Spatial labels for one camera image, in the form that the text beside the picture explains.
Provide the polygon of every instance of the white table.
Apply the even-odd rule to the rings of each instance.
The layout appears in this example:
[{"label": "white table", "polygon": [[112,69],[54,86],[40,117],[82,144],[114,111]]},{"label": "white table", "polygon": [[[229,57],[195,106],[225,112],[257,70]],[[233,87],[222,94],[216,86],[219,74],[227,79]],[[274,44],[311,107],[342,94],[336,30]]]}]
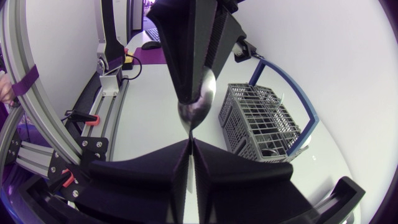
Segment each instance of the white table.
[{"label": "white table", "polygon": [[[150,41],[144,33],[137,34],[128,43],[130,52]],[[252,58],[235,63],[231,54],[217,79],[217,93],[212,108],[193,136],[216,147],[226,150],[226,144],[218,121],[218,113],[228,83],[246,83],[258,63]],[[133,77],[139,66],[123,71]],[[303,129],[308,118],[301,102],[293,90],[276,73],[264,70],[258,85],[272,88],[280,96],[285,93],[284,105],[298,125]],[[177,112],[177,96],[167,65],[143,65],[139,78],[130,81],[118,126],[113,159],[133,159],[188,138]],[[315,205],[342,176],[351,178],[351,173],[333,138],[320,121],[312,133],[310,148],[292,161],[294,173],[292,182],[299,191]],[[359,205],[354,210],[355,222],[360,223]],[[185,223],[198,223],[196,192],[187,192]]]}]

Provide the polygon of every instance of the dishwasher cutlery basket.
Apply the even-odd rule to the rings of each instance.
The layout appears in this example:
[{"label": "dishwasher cutlery basket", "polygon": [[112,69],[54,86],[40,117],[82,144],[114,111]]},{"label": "dishwasher cutlery basket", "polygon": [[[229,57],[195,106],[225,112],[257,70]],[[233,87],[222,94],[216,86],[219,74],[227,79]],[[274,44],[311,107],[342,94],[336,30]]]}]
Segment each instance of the dishwasher cutlery basket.
[{"label": "dishwasher cutlery basket", "polygon": [[[302,132],[276,94],[270,88],[256,86],[265,66],[284,78],[302,102],[310,118]],[[267,60],[260,60],[249,83],[228,84],[218,119],[227,150],[259,162],[290,162],[308,148],[302,146],[319,122],[297,83]]]}]

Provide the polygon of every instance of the screw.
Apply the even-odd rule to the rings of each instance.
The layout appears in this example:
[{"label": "screw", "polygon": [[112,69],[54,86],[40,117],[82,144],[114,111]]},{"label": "screw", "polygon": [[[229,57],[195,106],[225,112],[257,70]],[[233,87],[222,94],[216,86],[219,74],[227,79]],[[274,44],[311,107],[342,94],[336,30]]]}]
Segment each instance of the screw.
[{"label": "screw", "polygon": [[74,197],[77,197],[77,196],[79,196],[79,191],[77,191],[77,190],[74,190],[74,191],[72,192],[72,195],[73,195]]}]

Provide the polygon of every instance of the purple strap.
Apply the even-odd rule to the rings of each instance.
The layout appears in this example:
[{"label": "purple strap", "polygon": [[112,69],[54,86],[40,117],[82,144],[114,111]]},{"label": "purple strap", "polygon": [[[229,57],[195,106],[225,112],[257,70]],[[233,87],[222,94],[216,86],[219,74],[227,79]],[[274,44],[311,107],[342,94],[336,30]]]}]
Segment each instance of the purple strap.
[{"label": "purple strap", "polygon": [[19,83],[12,85],[12,90],[16,96],[22,96],[25,94],[36,82],[39,77],[39,72],[37,71],[36,65],[25,75],[24,78]]}]

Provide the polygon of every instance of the metal bracket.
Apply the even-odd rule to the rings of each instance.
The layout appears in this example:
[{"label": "metal bracket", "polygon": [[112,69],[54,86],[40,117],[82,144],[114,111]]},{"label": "metal bracket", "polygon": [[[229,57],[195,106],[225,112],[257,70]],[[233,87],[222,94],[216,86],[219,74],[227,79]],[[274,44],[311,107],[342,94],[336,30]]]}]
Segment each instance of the metal bracket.
[{"label": "metal bracket", "polygon": [[7,151],[6,162],[4,163],[4,165],[8,165],[12,162],[15,162],[19,152],[19,148],[21,147],[21,143],[22,143],[21,138],[19,137],[19,134],[16,131],[14,133],[14,136],[12,137],[10,148]]},{"label": "metal bracket", "polygon": [[121,69],[119,68],[109,75],[99,76],[103,96],[116,96],[119,93],[121,74]]}]

